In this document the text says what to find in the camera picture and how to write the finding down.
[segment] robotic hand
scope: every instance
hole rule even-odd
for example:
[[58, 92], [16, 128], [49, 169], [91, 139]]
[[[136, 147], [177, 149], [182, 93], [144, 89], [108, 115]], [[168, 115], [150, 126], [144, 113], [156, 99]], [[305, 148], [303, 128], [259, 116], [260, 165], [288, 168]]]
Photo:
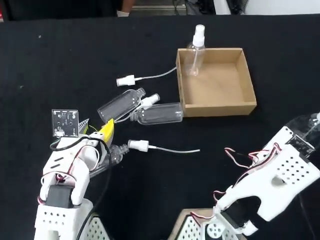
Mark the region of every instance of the robotic hand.
[[43, 168], [34, 240], [109, 240], [95, 209], [84, 198], [90, 177], [113, 164], [109, 151], [113, 120], [99, 132], [61, 137], [50, 145], [52, 154]]
[[256, 196], [257, 215], [271, 221], [303, 189], [320, 177], [308, 160], [320, 145], [320, 113], [299, 116], [286, 124], [257, 154], [253, 164], [213, 207], [213, 217], [201, 225], [201, 238], [236, 240], [258, 230], [237, 200]]

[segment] perforated white plastic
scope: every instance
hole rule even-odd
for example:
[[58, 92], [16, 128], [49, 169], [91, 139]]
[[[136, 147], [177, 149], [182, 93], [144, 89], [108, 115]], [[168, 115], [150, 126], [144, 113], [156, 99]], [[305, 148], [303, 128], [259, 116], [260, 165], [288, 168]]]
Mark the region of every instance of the perforated white plastic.
[[281, 152], [276, 169], [278, 177], [288, 185], [309, 185], [319, 177], [319, 171], [302, 160], [299, 152]]
[[207, 227], [207, 233], [213, 239], [220, 238], [225, 230], [226, 227], [218, 219], [214, 219], [213, 221], [211, 221], [211, 223]]
[[90, 221], [85, 240], [110, 240], [100, 218], [94, 217]]
[[212, 239], [221, 239], [222, 240], [238, 240], [237, 235], [233, 232], [231, 228], [227, 228], [226, 225], [217, 217], [213, 217], [208, 222], [204, 222], [201, 226], [204, 236], [204, 232]]
[[192, 216], [188, 216], [176, 240], [201, 240], [201, 229]]
[[92, 209], [93, 204], [88, 199], [83, 199], [80, 207], [61, 208], [39, 205], [35, 219], [34, 240], [53, 240], [60, 236], [60, 240], [73, 240], [76, 238], [82, 221]]

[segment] cardboard box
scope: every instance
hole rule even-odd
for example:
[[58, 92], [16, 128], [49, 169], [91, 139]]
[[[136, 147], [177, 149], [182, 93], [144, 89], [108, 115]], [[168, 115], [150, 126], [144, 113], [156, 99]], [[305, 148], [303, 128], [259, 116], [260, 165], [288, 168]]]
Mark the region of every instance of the cardboard box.
[[242, 48], [207, 48], [198, 76], [186, 76], [186, 49], [176, 58], [180, 102], [185, 117], [248, 115], [257, 106]]

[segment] black table surface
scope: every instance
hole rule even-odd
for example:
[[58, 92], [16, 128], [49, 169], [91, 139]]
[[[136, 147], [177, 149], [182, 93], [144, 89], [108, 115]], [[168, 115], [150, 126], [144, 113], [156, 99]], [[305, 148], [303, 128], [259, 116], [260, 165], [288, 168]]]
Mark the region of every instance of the black table surface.
[[[97, 109], [128, 87], [116, 78], [156, 75], [175, 66], [178, 48], [204, 24], [211, 48], [243, 48], [258, 107], [249, 116], [185, 118], [143, 126], [119, 123], [114, 144], [128, 139], [177, 150], [176, 155], [130, 151], [114, 167], [98, 213], [116, 240], [166, 239], [185, 208], [211, 208], [213, 190], [225, 190], [243, 170], [224, 147], [261, 149], [292, 118], [319, 112], [320, 15], [188, 16], [44, 20], [0, 24], [1, 239], [32, 240], [42, 169], [51, 154], [51, 109], [78, 109], [101, 126]], [[179, 101], [175, 73], [140, 81], [162, 103]], [[91, 180], [93, 203], [107, 173]], [[320, 236], [319, 186], [302, 192]], [[249, 239], [312, 239], [300, 204], [288, 208]]]

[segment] clear plastic bottle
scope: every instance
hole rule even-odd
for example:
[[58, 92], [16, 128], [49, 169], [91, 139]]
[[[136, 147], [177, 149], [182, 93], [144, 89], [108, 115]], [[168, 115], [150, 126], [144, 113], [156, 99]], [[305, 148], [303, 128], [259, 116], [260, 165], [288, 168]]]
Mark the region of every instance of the clear plastic bottle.
[[168, 124], [181, 122], [184, 112], [179, 102], [153, 105], [131, 113], [130, 120], [142, 125]]
[[205, 26], [197, 25], [193, 41], [187, 46], [184, 59], [184, 72], [187, 76], [197, 76], [205, 56]]
[[[117, 165], [122, 161], [123, 156], [129, 152], [129, 148], [126, 144], [121, 146], [111, 145], [110, 146], [110, 153], [111, 153], [111, 162], [112, 166]], [[103, 171], [109, 168], [109, 159], [108, 155], [105, 156], [105, 159], [101, 164], [97, 166], [97, 168], [89, 173], [90, 178], [102, 173]]]
[[144, 95], [146, 92], [143, 88], [129, 89], [100, 107], [98, 113], [105, 123], [110, 119], [117, 120], [136, 108]]

